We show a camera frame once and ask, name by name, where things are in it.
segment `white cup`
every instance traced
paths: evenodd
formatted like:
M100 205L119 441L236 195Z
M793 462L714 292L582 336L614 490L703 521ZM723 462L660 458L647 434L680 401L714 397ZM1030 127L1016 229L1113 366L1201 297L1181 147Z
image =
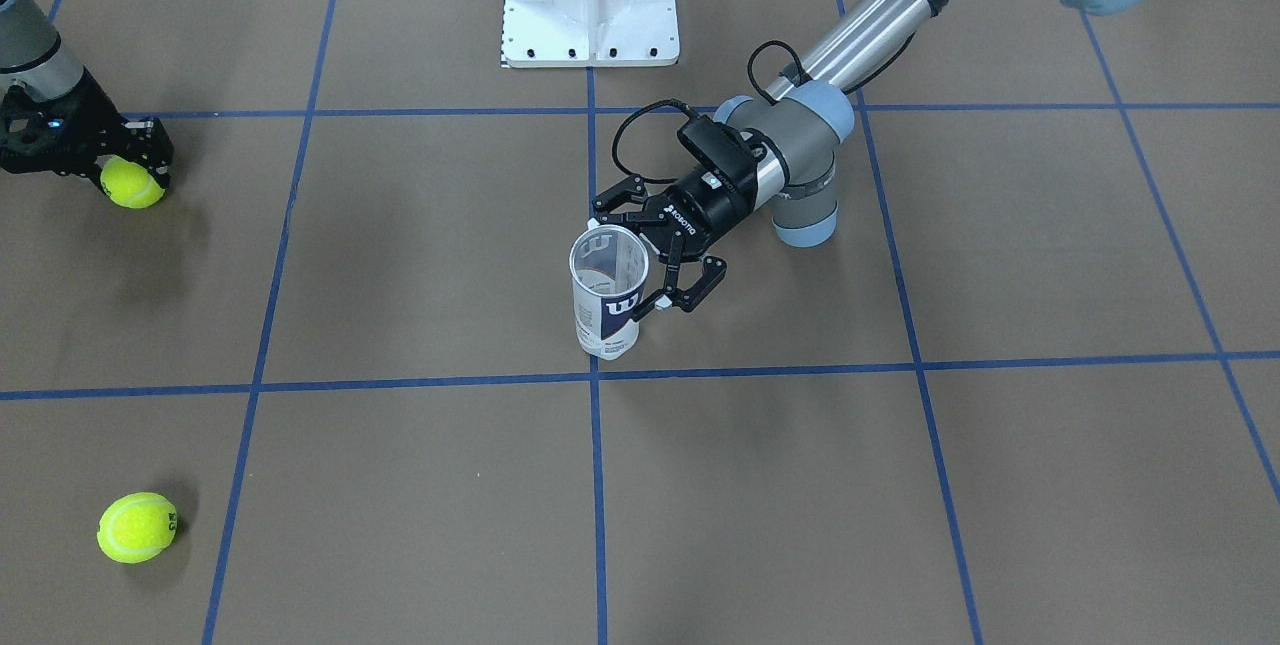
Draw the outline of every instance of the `white cup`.
M635 346L640 322L631 311L649 276L649 248L631 230L594 227L573 241L568 253L573 279L577 340L589 354L612 361Z

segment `tennis ball held by gripper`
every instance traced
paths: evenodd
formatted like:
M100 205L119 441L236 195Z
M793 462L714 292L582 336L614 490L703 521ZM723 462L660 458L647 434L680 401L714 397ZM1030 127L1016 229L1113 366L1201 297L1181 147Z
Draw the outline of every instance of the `tennis ball held by gripper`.
M97 521L97 545L118 563L160 554L178 532L178 509L164 495L134 493L111 503Z

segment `white base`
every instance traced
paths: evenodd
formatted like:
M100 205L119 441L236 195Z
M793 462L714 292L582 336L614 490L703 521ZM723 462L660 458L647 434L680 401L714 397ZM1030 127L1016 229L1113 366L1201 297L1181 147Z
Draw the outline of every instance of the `white base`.
M677 60L676 0L504 0L503 67L663 67Z

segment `yellow-green tennis ball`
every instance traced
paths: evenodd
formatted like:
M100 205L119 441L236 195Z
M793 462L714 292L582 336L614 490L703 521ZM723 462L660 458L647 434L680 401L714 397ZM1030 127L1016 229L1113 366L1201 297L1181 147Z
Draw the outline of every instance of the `yellow-green tennis ball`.
M178 532L178 509L164 495L134 493L111 503L97 521L97 545L118 563L156 557Z
M164 197L164 188L156 183L147 168L111 156L100 175L102 191L120 207L146 209Z

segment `black cable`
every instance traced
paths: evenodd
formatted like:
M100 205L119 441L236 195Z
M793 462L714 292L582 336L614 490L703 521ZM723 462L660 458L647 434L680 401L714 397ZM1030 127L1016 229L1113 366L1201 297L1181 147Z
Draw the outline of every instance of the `black cable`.
M805 84L808 83L808 81L813 81L813 77L810 77L808 72L804 70L804 65L801 65L800 63L800 52L796 52L795 49L791 47L791 45L783 44L782 40L769 40L768 44L763 44L760 45L760 47L755 49L755 52L751 52L751 56L746 58L746 79L751 81L753 88L755 88L755 92L764 99L764 102L778 104L778 101L776 101L776 99L773 99L772 95L765 93L764 88L762 88L762 86L755 82L755 58L759 58L759 54L767 51L767 49L785 49L785 51L790 54L791 61L794 61L796 67L796 81L797 81L797 83L795 83L796 86Z
M873 81L873 79L877 79L877 77L879 77L881 72L888 70L888 67L893 65L893 61L896 61L897 58L901 58L902 52L906 52L906 45L910 45L911 40L914 40L914 38L915 38L915 33L911 33L910 36L908 36L908 38L904 40L902 46L900 49L897 49L896 52L893 52L892 58L888 58L888 60L884 61L884 64L882 67L878 67L876 72L872 72L872 74L869 74L868 77L864 77L864 79L861 81L861 83L855 84L855 86L852 86L849 90L845 90L845 93L846 95L856 93L859 90L863 90L864 84L870 83L870 81Z
M667 99L666 101L650 102L646 106L637 109L631 115L627 115L626 120L622 120L622 125L618 125L617 133L613 133L613 165L618 168L626 177L639 177L641 183L648 183L650 186L668 186L676 182L675 177L644 177L639 171L630 171L622 165L618 157L618 143L622 142L622 133L626 132L627 127L636 122L641 115L648 115L648 113L655 111L658 107L676 107L678 111L685 113L689 120L698 120L699 115L694 111L694 107L689 106L689 102L676 101L676 99Z

